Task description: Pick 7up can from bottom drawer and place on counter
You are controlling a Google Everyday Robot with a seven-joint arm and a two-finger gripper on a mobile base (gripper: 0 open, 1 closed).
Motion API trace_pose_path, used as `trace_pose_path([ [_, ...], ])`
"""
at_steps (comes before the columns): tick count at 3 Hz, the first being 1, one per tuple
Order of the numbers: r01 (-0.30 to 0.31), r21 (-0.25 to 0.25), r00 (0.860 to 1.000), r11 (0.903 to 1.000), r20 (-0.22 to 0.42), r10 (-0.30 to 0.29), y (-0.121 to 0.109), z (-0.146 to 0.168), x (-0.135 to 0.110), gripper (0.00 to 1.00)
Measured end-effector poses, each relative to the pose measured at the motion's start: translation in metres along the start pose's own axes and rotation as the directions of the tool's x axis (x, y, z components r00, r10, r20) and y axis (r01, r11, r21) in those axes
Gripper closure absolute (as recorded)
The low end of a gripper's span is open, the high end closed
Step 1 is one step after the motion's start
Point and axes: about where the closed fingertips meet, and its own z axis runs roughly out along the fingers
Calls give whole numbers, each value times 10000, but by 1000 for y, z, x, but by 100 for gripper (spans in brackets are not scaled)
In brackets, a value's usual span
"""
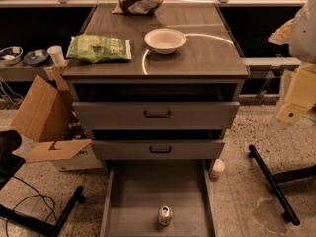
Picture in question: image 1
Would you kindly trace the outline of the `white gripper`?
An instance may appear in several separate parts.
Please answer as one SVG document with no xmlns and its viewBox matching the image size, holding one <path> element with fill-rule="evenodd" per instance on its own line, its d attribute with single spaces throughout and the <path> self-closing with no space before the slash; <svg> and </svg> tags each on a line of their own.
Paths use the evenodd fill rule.
<svg viewBox="0 0 316 237">
<path fill-rule="evenodd" d="M 298 123 L 316 104 L 316 65 L 302 63 L 281 77 L 279 100 L 271 125 L 288 128 Z"/>
</svg>

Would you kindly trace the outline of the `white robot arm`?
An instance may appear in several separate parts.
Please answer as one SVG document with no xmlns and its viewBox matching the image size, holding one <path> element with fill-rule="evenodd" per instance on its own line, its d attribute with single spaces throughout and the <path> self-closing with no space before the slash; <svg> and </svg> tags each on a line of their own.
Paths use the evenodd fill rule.
<svg viewBox="0 0 316 237">
<path fill-rule="evenodd" d="M 294 71 L 283 72 L 271 119 L 272 125 L 286 129 L 316 104 L 316 0 L 308 0 L 293 19 L 270 35 L 269 42 L 287 43 L 290 55 L 301 61 Z"/>
</svg>

